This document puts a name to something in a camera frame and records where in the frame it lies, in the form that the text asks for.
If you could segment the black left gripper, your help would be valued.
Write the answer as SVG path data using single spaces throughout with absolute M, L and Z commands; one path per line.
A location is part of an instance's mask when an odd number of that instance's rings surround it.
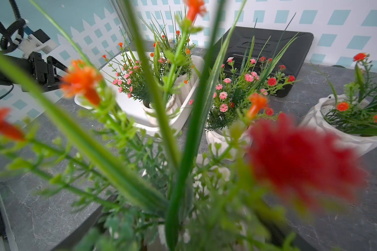
M 16 36 L 15 42 L 7 49 L 20 49 L 22 57 L 8 55 L 5 50 L 1 53 L 4 57 L 28 73 L 43 89 L 44 92 L 54 91 L 60 88 L 62 76 L 60 71 L 65 72 L 67 67 L 53 56 L 44 59 L 42 52 L 49 54 L 56 48 L 56 43 L 41 29 L 32 31 L 27 28 L 27 38 Z

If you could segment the pink flower pot front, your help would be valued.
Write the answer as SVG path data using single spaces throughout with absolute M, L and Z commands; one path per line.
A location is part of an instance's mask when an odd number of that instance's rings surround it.
M 107 61 L 107 66 L 111 69 L 111 74 L 105 77 L 110 77 L 112 84 L 116 86 L 119 93 L 127 94 L 128 98 L 133 98 L 133 100 L 142 101 L 142 104 L 147 108 L 145 109 L 148 115 L 147 118 L 150 120 L 152 125 L 158 126 L 158 121 L 151 114 L 155 113 L 153 105 L 150 101 L 150 92 L 146 86 L 145 74 L 142 70 L 142 62 L 139 60 L 137 52 L 133 52 L 129 47 L 124 47 L 123 43 L 120 42 L 117 46 L 120 50 L 120 54 L 112 58 L 111 60 L 107 58 L 106 55 L 103 55 L 103 58 Z M 160 77 L 154 71 L 152 56 L 154 52 L 148 54 L 149 63 L 151 66 L 150 73 L 156 80 L 159 81 Z M 175 115 L 179 108 L 174 110 L 171 107 L 172 103 L 176 102 L 175 94 L 168 97 L 166 104 L 166 113 L 167 115 Z

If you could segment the pink flower pot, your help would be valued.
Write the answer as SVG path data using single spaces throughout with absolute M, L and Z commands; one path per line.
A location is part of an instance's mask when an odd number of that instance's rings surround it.
M 155 113 L 153 105 L 150 101 L 150 92 L 146 86 L 145 74 L 142 70 L 142 62 L 139 60 L 137 52 L 133 52 L 129 47 L 124 47 L 123 43 L 120 42 L 117 46 L 120 50 L 120 54 L 112 58 L 111 60 L 107 58 L 106 55 L 103 55 L 103 58 L 107 61 L 107 66 L 111 69 L 111 74 L 105 77 L 110 77 L 112 84 L 116 86 L 119 93 L 127 94 L 128 98 L 133 98 L 133 100 L 142 101 L 142 104 L 147 108 L 145 109 L 148 115 L 147 118 L 150 120 L 152 125 L 158 126 L 158 121 L 151 114 Z M 152 56 L 154 52 L 148 54 L 149 63 L 151 66 L 150 73 L 156 80 L 159 81 L 160 77 L 154 71 Z M 166 113 L 167 115 L 175 115 L 179 108 L 174 110 L 171 107 L 172 103 L 176 102 L 175 94 L 168 97 L 166 104 Z
M 252 94 L 284 97 L 296 81 L 296 77 L 283 73 L 283 65 L 277 73 L 272 74 L 286 48 L 274 59 L 261 57 L 261 62 L 267 63 L 262 65 L 260 73 L 257 73 L 253 69 L 258 61 L 252 58 L 253 46 L 254 41 L 251 43 L 248 61 L 242 65 L 238 77 L 235 76 L 237 69 L 234 68 L 232 57 L 222 64 L 205 126 L 207 143 L 213 155 L 221 155 L 228 149 L 228 142 L 231 140 L 228 128 L 250 109 L 252 103 L 249 98 Z

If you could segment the white plastic storage box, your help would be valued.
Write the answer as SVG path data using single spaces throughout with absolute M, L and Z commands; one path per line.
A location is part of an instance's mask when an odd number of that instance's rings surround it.
M 203 70 L 204 59 L 201 56 L 192 56 L 192 61 L 199 71 Z M 108 76 L 110 76 L 111 69 L 106 64 L 100 69 L 100 72 L 104 75 L 107 74 Z M 194 73 L 192 81 L 187 85 L 184 85 L 188 87 L 189 92 L 185 91 L 186 94 L 182 96 L 184 97 L 183 101 L 181 101 L 180 95 L 176 98 L 176 102 L 172 103 L 173 106 L 171 107 L 171 109 L 173 108 L 174 110 L 176 110 L 177 108 L 179 108 L 176 116 L 169 122 L 171 129 L 175 130 L 176 133 L 181 131 L 191 113 L 192 106 L 189 105 L 189 102 L 194 99 L 196 89 L 199 85 L 198 79 L 199 77 Z M 133 118 L 133 120 L 135 121 L 134 126 L 136 128 L 146 130 L 146 133 L 150 136 L 160 134 L 160 128 L 158 126 L 152 125 L 150 120 L 147 118 L 146 115 L 148 114 L 145 111 L 145 109 L 147 108 L 142 104 L 142 101 L 133 100 L 133 98 L 128 98 L 127 94 L 119 93 L 116 86 L 112 84 L 112 81 L 106 80 L 106 83 L 114 91 L 115 99 L 119 107 L 127 114 L 129 118 Z M 81 95 L 76 95 L 74 101 L 77 105 L 92 110 L 92 108 L 88 104 L 84 104 L 85 101 Z

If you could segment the orange flower pot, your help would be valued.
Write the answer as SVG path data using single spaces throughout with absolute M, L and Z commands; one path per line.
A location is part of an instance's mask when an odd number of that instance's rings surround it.
M 193 85 L 198 71 L 192 54 L 195 44 L 191 43 L 190 35 L 200 28 L 194 26 L 193 19 L 182 14 L 175 15 L 171 32 L 167 32 L 166 23 L 141 21 L 154 36 L 152 63 L 163 85 L 164 97 L 182 96 L 184 89 Z
M 133 4 L 123 5 L 160 127 L 158 141 L 134 127 L 86 56 L 71 63 L 62 90 L 89 105 L 103 125 L 95 132 L 82 128 L 0 53 L 0 71 L 30 92 L 66 138 L 65 143 L 41 143 L 35 129 L 24 132 L 8 123 L 8 110 L 0 108 L 0 153 L 10 159 L 6 173 L 34 174 L 49 184 L 43 196 L 67 190 L 77 195 L 77 209 L 95 202 L 107 212 L 107 233 L 91 230 L 75 250 L 141 251 L 163 237 L 170 251 L 293 251 L 293 233 L 281 245 L 269 243 L 272 232 L 264 220 L 284 222 L 285 210 L 268 206 L 267 194 L 277 194 L 306 218 L 355 201 L 367 183 L 356 152 L 339 146 L 334 134 L 298 127 L 285 114 L 275 121 L 261 119 L 268 101 L 256 94 L 250 96 L 251 108 L 230 127 L 227 149 L 196 162 L 228 42 L 216 60 L 212 51 L 206 55 L 186 143 L 179 148 L 166 112 L 167 97 L 176 91 L 175 71 L 162 80 L 155 77 L 157 63 L 145 54 Z

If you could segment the orange flower pot front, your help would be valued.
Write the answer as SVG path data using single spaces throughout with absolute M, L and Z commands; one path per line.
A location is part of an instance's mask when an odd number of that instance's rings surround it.
M 191 43 L 190 35 L 200 28 L 194 26 L 193 19 L 182 14 L 175 15 L 171 32 L 167 32 L 166 23 L 141 21 L 154 36 L 152 63 L 163 85 L 164 97 L 182 96 L 184 89 L 193 85 L 198 71 L 192 54 L 195 44 Z

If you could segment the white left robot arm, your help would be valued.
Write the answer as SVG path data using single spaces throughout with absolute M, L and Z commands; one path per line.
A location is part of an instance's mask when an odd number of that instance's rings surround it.
M 28 27 L 29 21 L 22 18 L 15 1 L 10 0 L 9 4 L 15 21 L 7 28 L 0 21 L 0 52 L 30 74 L 44 92 L 58 90 L 61 76 L 57 70 L 65 72 L 67 67 L 53 56 L 44 60 L 41 55 L 52 52 L 57 44 L 43 30 L 33 31 Z

